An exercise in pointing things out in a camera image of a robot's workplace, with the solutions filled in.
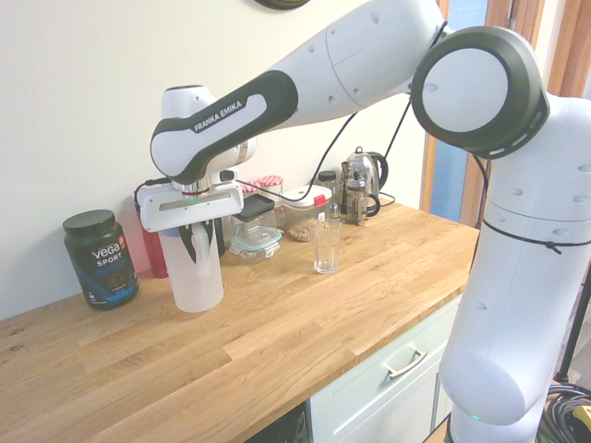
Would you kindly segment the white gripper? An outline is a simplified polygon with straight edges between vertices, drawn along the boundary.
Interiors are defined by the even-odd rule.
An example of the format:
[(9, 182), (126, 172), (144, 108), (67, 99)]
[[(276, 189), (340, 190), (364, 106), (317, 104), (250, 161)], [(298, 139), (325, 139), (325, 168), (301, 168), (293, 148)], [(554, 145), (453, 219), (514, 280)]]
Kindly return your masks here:
[(197, 258), (191, 224), (202, 222), (205, 229), (209, 229), (209, 220), (237, 214), (244, 208), (241, 187), (234, 181), (211, 186), (204, 194), (195, 196), (173, 185), (143, 188), (138, 193), (138, 202), (144, 229), (162, 231), (178, 227), (191, 259)]

